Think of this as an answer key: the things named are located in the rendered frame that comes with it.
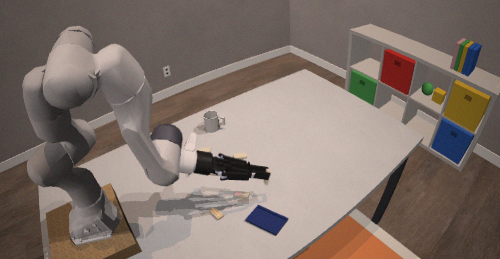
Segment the grey mug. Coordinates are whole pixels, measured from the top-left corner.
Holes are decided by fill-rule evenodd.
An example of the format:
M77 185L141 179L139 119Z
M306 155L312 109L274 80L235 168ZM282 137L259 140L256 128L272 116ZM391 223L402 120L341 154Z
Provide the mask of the grey mug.
M225 125L225 116L218 116L217 114L218 114L218 112L216 112L214 110L207 111L203 114L205 129L208 132L215 132L215 131L219 130L220 125ZM216 119L212 119L215 117L216 117ZM207 118L207 119L205 119L205 118ZM222 119L223 122L219 122L219 119Z

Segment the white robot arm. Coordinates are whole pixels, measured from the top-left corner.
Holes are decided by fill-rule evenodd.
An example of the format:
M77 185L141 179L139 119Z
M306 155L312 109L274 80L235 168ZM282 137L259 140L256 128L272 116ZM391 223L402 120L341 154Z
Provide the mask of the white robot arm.
M189 177L195 171L197 134L191 133L184 146L179 128L160 124L150 138L152 89L139 63L121 45L110 44L94 54L92 34L81 26L68 27L55 43L47 64L27 73L22 83L33 129L47 141L27 161L27 173L36 185L59 187L72 198L69 232L78 246L112 238L121 215L90 170L73 168L96 136L69 109L92 100L98 88L147 178L159 186L175 183L179 172Z

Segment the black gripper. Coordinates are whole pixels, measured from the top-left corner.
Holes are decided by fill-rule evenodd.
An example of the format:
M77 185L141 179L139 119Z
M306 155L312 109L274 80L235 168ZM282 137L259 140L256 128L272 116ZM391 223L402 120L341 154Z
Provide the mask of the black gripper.
M270 172L266 172L266 169L269 169L268 167L251 165L250 162L247 163L245 160L229 157L221 153L217 157L213 157L213 154L209 152L199 150L196 152L197 162L194 171L196 174L210 175L210 173L213 173L219 175L222 181L248 181L249 178L269 180L271 175ZM213 164L211 164L212 162Z

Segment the dark blue notebook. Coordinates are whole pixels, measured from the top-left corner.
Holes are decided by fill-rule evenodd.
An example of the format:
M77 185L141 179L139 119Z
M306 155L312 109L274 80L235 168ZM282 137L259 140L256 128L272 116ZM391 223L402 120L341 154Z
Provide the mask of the dark blue notebook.
M277 236L277 234L288 221L288 218L263 206L257 205L257 207L245 220Z

